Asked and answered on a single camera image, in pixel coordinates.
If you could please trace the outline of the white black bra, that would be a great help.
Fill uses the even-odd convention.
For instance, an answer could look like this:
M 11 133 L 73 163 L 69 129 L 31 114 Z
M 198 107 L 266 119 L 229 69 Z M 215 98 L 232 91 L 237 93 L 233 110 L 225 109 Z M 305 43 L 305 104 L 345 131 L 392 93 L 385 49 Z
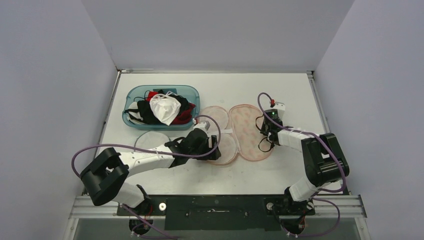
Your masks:
M 140 115 L 138 103 L 136 101 L 132 102 L 128 109 L 124 110 L 124 114 L 126 114 L 126 117 L 128 121 L 134 125 L 142 125 L 143 118 Z

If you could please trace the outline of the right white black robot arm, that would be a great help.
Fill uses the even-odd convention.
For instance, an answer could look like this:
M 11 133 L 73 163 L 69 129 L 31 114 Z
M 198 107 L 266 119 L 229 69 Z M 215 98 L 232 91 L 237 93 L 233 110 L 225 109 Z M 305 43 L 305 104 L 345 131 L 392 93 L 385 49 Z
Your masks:
M 325 189 L 330 183 L 342 181 L 341 191 L 346 187 L 350 167 L 333 133 L 317 135 L 293 127 L 284 127 L 277 109 L 263 112 L 260 133 L 266 136 L 272 146 L 284 146 L 300 152 L 303 156 L 305 174 L 285 190 L 289 197 L 283 199 L 282 207 L 290 215 L 303 207 L 318 192 L 335 193 Z

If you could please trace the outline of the teal plastic bin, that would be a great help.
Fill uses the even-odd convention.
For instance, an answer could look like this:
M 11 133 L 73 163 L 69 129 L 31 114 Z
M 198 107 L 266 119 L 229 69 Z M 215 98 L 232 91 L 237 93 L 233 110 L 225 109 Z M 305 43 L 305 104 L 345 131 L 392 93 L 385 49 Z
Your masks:
M 124 105 L 124 111 L 129 109 L 130 105 L 135 100 L 140 101 L 142 100 L 142 98 L 146 98 L 148 96 L 149 91 L 157 92 L 159 90 L 163 90 L 164 93 L 172 92 L 186 98 L 190 103 L 195 104 L 194 109 L 191 111 L 191 115 L 193 117 L 199 115 L 200 107 L 201 107 L 199 92 L 192 86 L 178 85 L 178 84 L 177 85 L 150 84 L 150 85 L 136 86 L 128 92 L 125 98 L 126 102 Z M 177 124 L 177 125 L 172 124 L 170 126 L 165 126 L 163 124 L 150 124 L 150 125 L 143 124 L 143 123 L 138 124 L 135 122 L 131 122 L 129 115 L 127 113 L 124 113 L 124 111 L 122 112 L 123 122 L 129 127 L 135 128 L 141 131 L 184 131 L 184 130 L 188 130 L 193 125 L 192 120 L 190 120 L 188 123 L 185 123 L 185 124 Z

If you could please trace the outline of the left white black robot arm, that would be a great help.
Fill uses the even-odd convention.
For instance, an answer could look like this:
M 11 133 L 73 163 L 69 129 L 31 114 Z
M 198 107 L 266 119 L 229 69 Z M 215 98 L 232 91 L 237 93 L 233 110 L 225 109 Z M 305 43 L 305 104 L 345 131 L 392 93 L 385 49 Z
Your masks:
M 155 170 L 170 169 L 187 163 L 189 159 L 214 161 L 221 157 L 221 136 L 208 135 L 195 128 L 187 136 L 179 137 L 155 148 L 118 152 L 116 145 L 107 144 L 79 174 L 94 206 L 109 202 L 127 205 L 136 215 L 149 210 L 148 194 L 139 184 L 130 184 L 128 177 Z

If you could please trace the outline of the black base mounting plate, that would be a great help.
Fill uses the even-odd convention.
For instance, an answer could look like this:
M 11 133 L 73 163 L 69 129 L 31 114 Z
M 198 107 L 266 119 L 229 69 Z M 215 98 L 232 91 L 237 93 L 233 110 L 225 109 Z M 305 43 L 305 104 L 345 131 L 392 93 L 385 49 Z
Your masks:
M 280 230 L 315 214 L 311 200 L 294 202 L 283 194 L 151 195 L 150 204 L 137 213 L 164 221 L 167 231 Z

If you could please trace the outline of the dark red lace bra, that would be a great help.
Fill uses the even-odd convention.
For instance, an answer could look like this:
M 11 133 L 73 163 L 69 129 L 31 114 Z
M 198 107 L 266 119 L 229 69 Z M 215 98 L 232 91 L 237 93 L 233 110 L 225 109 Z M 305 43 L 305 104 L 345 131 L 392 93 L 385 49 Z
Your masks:
M 193 103 L 181 104 L 178 115 L 171 122 L 171 125 L 185 125 L 192 119 L 192 111 L 196 107 Z

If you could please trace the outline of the peach floral padded bra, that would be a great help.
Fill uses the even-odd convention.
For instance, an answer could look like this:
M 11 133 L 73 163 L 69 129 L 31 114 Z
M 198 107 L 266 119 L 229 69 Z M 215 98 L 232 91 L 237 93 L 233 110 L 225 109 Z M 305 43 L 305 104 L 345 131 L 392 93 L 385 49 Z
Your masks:
M 230 110 L 221 106 L 208 106 L 200 114 L 210 116 L 218 123 L 215 125 L 208 118 L 200 118 L 210 123 L 209 135 L 217 135 L 218 130 L 221 132 L 218 146 L 221 157 L 209 160 L 209 164 L 226 166 L 238 157 L 249 162 L 259 162 L 271 155 L 271 144 L 258 130 L 263 123 L 263 114 L 259 108 L 250 104 L 238 104 Z

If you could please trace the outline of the white satin bra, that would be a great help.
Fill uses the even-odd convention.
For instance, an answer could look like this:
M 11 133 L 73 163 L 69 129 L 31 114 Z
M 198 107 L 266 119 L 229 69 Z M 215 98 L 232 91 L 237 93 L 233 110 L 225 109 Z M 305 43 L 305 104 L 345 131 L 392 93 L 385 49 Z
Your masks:
M 154 95 L 149 101 L 153 115 L 167 126 L 171 125 L 181 108 L 181 103 L 175 96 L 173 92 L 168 91 L 166 94 L 158 93 Z

